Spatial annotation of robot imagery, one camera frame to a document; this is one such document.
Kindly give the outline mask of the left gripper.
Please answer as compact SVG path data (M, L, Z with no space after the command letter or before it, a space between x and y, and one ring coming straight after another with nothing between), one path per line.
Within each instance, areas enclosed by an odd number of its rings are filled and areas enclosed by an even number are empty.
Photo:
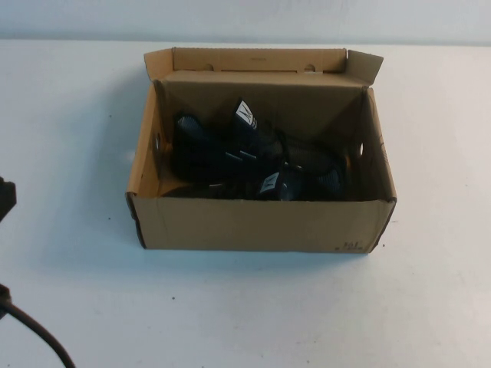
M0 222L17 203L16 186L13 182L0 178Z

